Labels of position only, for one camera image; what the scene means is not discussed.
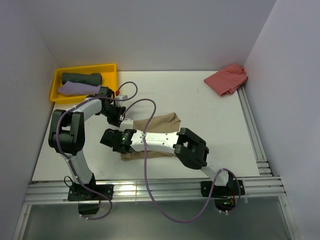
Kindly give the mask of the beige t shirt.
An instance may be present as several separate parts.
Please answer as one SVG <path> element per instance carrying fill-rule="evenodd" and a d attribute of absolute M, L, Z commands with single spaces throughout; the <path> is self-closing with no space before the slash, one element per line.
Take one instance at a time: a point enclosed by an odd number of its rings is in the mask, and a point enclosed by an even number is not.
<path fill-rule="evenodd" d="M 167 115 L 154 116 L 150 121 L 146 131 L 148 133 L 172 133 L 178 132 L 180 129 L 181 120 L 175 112 Z M 144 159 L 144 152 L 131 152 L 121 153 L 120 159 L 123 161 L 140 160 Z M 147 158 L 161 158 L 161 157 L 174 157 L 173 153 L 161 152 L 161 151 L 147 151 Z"/>

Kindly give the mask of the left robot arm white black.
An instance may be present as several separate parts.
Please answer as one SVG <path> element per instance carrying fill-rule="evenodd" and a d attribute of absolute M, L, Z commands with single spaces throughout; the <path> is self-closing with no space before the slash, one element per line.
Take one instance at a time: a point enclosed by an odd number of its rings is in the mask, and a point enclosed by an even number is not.
<path fill-rule="evenodd" d="M 119 127 L 126 108 L 122 102 L 127 95 L 101 86 L 98 93 L 88 95 L 81 103 L 67 109 L 56 109 L 52 113 L 48 144 L 60 154 L 71 172 L 70 191 L 91 200 L 96 197 L 98 188 L 93 172 L 84 156 L 85 121 L 95 115 L 103 115 L 107 122 Z"/>

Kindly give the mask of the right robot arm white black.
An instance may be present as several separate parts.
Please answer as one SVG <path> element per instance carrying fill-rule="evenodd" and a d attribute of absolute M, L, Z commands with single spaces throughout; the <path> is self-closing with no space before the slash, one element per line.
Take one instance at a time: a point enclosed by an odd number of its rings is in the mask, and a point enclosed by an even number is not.
<path fill-rule="evenodd" d="M 188 128 L 182 127 L 171 133 L 144 133 L 136 129 L 120 131 L 109 128 L 105 130 L 100 143 L 121 154 L 144 151 L 173 154 L 185 167 L 200 170 L 215 181 L 214 185 L 220 194 L 227 195 L 234 188 L 232 174 L 212 160 L 207 160 L 209 148 L 206 141 Z"/>

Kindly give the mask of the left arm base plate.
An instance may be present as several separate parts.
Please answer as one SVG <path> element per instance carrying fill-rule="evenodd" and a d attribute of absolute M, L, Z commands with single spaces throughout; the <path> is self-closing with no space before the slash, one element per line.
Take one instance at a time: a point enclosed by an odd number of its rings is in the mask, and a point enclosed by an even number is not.
<path fill-rule="evenodd" d="M 113 198 L 114 186 L 112 184 L 95 185 L 93 190 L 105 195 L 110 200 Z M 81 215 L 95 215 L 98 213 L 101 201 L 106 200 L 97 193 L 93 193 L 83 188 L 80 184 L 75 184 L 69 188 L 67 201 L 78 203 L 78 213 Z"/>

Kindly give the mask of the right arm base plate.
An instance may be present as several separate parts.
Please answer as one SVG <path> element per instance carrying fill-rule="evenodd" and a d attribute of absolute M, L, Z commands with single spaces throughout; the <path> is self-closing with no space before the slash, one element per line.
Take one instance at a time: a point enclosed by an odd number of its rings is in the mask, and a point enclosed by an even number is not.
<path fill-rule="evenodd" d="M 201 195 L 202 197 L 208 197 L 211 187 L 212 187 L 212 181 L 201 181 L 200 187 L 201 187 Z M 238 196 L 239 194 L 241 196 L 245 195 L 245 188 L 242 180 L 238 180 L 237 182 L 235 180 L 232 180 L 227 183 L 226 186 L 217 186 L 215 185 L 213 187 L 213 191 L 211 193 L 212 198 L 225 198 L 230 197 L 231 195 Z"/>

